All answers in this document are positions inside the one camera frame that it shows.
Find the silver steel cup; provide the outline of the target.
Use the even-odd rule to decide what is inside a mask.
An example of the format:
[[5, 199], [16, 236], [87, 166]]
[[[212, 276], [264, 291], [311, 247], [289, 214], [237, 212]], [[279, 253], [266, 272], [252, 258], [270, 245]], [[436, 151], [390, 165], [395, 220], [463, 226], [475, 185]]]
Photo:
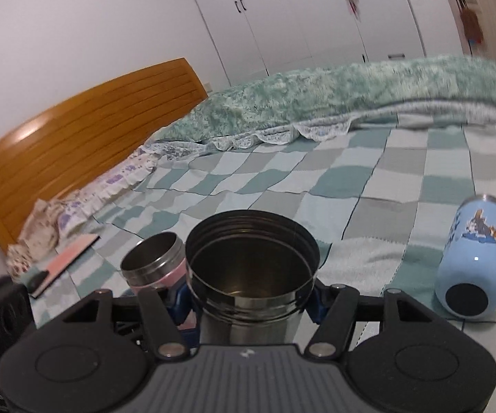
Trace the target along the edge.
[[193, 228], [185, 254], [202, 344], [293, 342], [320, 266], [304, 226], [263, 211], [218, 213]]

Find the pink cup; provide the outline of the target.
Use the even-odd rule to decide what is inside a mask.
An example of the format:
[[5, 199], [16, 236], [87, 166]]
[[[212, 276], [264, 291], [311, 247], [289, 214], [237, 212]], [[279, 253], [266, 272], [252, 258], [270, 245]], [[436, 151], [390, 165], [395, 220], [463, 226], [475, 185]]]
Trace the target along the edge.
[[164, 292], [177, 282], [186, 282], [183, 241], [174, 232], [163, 232], [139, 242], [123, 258], [120, 270], [134, 294]]

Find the light blue cartoon cup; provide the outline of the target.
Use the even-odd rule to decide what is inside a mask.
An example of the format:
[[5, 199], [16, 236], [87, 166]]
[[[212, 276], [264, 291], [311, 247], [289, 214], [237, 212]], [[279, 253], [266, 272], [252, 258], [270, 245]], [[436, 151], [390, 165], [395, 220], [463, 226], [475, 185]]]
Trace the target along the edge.
[[496, 197], [479, 194], [457, 210], [434, 293], [460, 318], [477, 320], [496, 312]]

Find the pink notebook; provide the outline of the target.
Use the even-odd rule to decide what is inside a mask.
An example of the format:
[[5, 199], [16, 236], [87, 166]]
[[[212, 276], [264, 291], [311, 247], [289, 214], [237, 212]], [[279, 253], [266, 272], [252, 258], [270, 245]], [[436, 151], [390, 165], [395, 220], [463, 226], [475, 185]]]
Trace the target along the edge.
[[99, 239], [97, 234], [78, 236], [67, 245], [49, 264], [26, 284], [29, 295], [37, 299], [80, 255]]

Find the crumpled floral cloth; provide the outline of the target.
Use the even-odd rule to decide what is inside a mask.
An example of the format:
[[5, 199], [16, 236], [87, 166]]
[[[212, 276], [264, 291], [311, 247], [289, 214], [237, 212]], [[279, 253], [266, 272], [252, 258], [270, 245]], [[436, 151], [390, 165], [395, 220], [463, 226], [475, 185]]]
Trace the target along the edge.
[[7, 248], [7, 271], [15, 282], [55, 248], [59, 240], [58, 217], [65, 208], [64, 201], [58, 199], [34, 203], [18, 239]]

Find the green checkered bed blanket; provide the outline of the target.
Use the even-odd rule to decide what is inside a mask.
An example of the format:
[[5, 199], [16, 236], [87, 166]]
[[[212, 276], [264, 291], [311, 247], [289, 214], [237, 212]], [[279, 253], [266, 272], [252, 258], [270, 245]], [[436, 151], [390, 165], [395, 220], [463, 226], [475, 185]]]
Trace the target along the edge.
[[120, 263], [137, 243], [164, 231], [185, 238], [201, 220], [236, 209], [308, 229], [326, 284], [365, 295], [397, 287], [434, 307], [451, 222], [476, 194], [496, 197], [496, 123], [357, 130], [167, 164], [87, 221], [97, 241], [33, 301], [34, 318], [43, 324], [98, 288], [122, 295]]

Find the floral frilled pillow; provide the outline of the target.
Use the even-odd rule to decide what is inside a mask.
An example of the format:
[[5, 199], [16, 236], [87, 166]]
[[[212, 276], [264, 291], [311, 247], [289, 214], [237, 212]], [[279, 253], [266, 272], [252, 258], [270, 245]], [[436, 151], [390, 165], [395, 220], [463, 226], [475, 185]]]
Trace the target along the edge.
[[59, 238], [64, 240], [111, 200], [143, 181], [157, 165], [179, 159], [181, 148], [174, 143], [140, 146], [125, 160], [64, 197], [57, 220]]

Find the wooden headboard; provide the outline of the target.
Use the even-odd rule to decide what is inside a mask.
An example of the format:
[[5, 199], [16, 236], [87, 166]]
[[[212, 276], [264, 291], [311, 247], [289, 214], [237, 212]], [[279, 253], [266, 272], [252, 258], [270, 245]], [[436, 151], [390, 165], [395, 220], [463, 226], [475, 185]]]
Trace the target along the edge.
[[16, 243], [36, 200], [83, 188], [208, 95], [184, 58], [90, 88], [0, 138], [0, 250]]

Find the green fluffy quilt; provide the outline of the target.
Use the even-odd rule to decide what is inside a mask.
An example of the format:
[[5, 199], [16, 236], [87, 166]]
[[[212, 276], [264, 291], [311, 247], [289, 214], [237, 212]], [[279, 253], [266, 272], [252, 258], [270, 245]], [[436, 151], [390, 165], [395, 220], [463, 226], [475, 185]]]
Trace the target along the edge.
[[355, 129], [496, 124], [496, 62], [470, 56], [353, 63], [279, 73], [216, 92], [153, 133], [148, 150], [203, 151], [323, 142]]

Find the white wardrobe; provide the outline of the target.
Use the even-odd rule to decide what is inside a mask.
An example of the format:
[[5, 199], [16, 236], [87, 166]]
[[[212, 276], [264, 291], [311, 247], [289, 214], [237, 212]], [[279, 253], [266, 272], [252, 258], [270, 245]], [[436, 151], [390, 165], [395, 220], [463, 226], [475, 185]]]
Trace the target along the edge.
[[448, 0], [194, 0], [232, 85], [276, 73], [398, 61], [463, 46]]

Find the brown hanging door ornament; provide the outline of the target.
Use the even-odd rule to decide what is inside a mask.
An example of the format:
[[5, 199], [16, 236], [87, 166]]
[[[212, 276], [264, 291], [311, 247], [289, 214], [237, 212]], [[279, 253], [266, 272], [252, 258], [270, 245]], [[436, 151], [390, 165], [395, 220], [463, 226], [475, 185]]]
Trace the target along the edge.
[[460, 18], [466, 40], [470, 44], [482, 45], [484, 43], [484, 34], [476, 12], [468, 7], [463, 7], [460, 10]]

